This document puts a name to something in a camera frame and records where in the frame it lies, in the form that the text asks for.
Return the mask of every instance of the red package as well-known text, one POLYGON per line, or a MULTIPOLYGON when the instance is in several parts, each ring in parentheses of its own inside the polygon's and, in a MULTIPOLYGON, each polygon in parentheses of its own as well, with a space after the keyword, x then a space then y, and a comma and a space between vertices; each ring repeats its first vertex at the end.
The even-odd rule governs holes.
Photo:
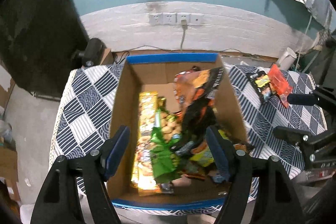
POLYGON ((279 95, 282 104, 288 108, 287 96, 292 93, 293 87, 289 85, 276 64, 273 64, 268 72, 268 78, 271 81, 275 91, 279 95))

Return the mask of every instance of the cable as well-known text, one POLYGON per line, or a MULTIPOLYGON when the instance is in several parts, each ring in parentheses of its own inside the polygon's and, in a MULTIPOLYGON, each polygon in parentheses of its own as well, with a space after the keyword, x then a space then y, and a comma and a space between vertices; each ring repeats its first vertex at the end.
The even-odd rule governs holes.
MULTIPOLYGON (((130 48, 130 49, 128 49, 128 50, 125 50, 125 52, 133 51, 133 50, 137 50, 137 49, 139 49, 139 48, 143 48, 143 47, 151 47, 151 48, 155 48, 155 49, 157 49, 157 50, 162 50, 162 51, 164 51, 164 52, 176 52, 176 51, 178 51, 178 50, 167 50, 167 49, 165 50, 165 49, 163 49, 163 48, 159 48, 159 47, 151 46, 151 45, 143 45, 143 46, 139 46, 139 47, 135 47, 135 48, 130 48)), ((238 50, 238 49, 236 49, 236 48, 227 48, 227 49, 225 49, 225 50, 214 51, 214 52, 226 52, 226 51, 229 51, 229 50, 234 50, 234 51, 237 51, 237 52, 244 53, 244 52, 242 52, 242 51, 240 51, 240 50, 238 50)))
POLYGON ((181 20, 181 24, 182 24, 182 29, 183 29, 183 35, 182 35, 182 39, 181 39, 180 52, 182 52, 182 45, 183 45, 184 38, 185 38, 185 31, 188 28, 187 21, 185 19, 181 20))
MULTIPOLYGON (((308 22, 308 25, 307 25, 307 28, 306 28, 306 31, 304 33, 304 36, 307 35, 307 32, 308 32, 308 28, 310 26, 310 23, 311 23, 311 19, 312 19, 312 15, 310 15, 310 19, 309 19, 309 22, 308 22)), ((295 66, 295 72, 297 72, 297 66, 299 65, 299 60, 300 60, 300 56, 301 56, 301 52, 302 52, 302 49, 303 49, 303 44, 304 44, 304 40, 302 39, 302 43, 301 43, 301 49, 299 51, 299 56, 297 58, 297 62, 296 62, 296 66, 295 66)))
POLYGON ((120 56, 119 61, 115 61, 117 64, 121 64, 127 57, 129 56, 129 51, 125 51, 123 52, 123 54, 120 56))
POLYGON ((164 52, 173 52, 173 51, 175 51, 175 50, 164 50, 164 49, 162 49, 162 48, 155 47, 155 46, 151 46, 151 45, 143 45, 143 46, 136 47, 136 48, 130 48, 130 49, 128 49, 127 51, 133 51, 133 50, 137 50, 137 49, 139 49, 139 48, 143 48, 143 47, 151 47, 151 48, 155 48, 155 49, 157 49, 157 50, 162 50, 162 51, 164 51, 164 52))

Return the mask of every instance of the concrete floor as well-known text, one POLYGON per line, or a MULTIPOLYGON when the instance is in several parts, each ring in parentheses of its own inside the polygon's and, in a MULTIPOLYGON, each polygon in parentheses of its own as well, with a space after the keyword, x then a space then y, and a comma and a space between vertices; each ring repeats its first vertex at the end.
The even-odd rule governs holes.
MULTIPOLYGON (((270 62, 249 58, 224 57, 224 62, 251 66, 270 67, 270 62)), ((11 94, 5 120, 12 125, 18 154, 18 189, 22 204, 33 204, 48 173, 49 150, 58 102, 32 97, 27 91, 15 86, 11 94)), ((142 213, 118 212, 123 223, 186 223, 186 217, 148 216, 142 213)))

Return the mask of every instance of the blue and white patterned tablecloth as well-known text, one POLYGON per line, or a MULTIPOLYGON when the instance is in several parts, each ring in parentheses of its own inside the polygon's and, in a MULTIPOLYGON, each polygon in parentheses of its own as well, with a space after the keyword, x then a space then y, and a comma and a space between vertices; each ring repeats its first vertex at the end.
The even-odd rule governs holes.
MULTIPOLYGON (((69 159, 84 156, 109 138, 110 119, 122 67, 105 65, 71 72, 58 109, 49 167, 59 155, 66 155, 69 159)), ((261 105, 245 73, 257 70, 268 72, 269 69, 228 64, 225 67, 240 102, 249 141, 256 147, 252 156, 267 159, 277 155, 292 179, 304 168, 302 154, 294 146, 275 139, 272 130, 276 126, 286 126, 319 134, 327 128, 322 109, 317 106, 290 106, 287 109, 275 96, 261 105)), ((283 71, 283 74, 293 87, 293 92, 307 94, 313 89, 308 75, 292 71, 283 71)), ((77 184, 79 192, 85 194, 83 179, 78 178, 77 184)), ((252 186, 254 191, 249 200, 256 197, 257 178, 253 179, 252 186)))

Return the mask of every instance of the cardboard box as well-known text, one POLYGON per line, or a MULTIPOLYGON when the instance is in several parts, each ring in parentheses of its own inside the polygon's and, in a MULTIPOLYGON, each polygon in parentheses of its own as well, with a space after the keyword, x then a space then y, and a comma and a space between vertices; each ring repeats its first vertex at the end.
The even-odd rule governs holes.
POLYGON ((101 56, 100 65, 113 64, 114 60, 115 60, 115 55, 113 54, 113 52, 111 52, 111 49, 110 48, 104 49, 103 54, 101 56))
POLYGON ((0 146, 0 177, 4 177, 12 200, 20 201, 17 184, 17 153, 0 146))
MULTIPOLYGON (((139 196, 137 189, 130 187, 138 134, 139 93, 157 91, 159 96, 167 98, 166 107, 169 111, 178 111, 179 106, 174 97, 172 83, 176 74, 189 70, 194 65, 201 69, 223 66, 221 57, 215 53, 171 53, 127 57, 115 96, 110 136, 112 137, 123 124, 130 128, 131 137, 115 176, 108 181, 108 194, 113 202, 132 203, 139 207, 148 207, 149 203, 185 204, 218 199, 219 192, 228 190, 227 185, 216 186, 209 178, 204 182, 187 178, 178 179, 174 181, 174 195, 139 196)), ((222 82, 216 93, 215 107, 218 110, 218 121, 232 136, 246 141, 241 110, 226 72, 223 73, 222 82)))
POLYGON ((20 219, 20 207, 17 202, 10 198, 8 188, 5 184, 5 180, 0 178, 0 199, 2 199, 6 205, 12 210, 12 212, 20 219))

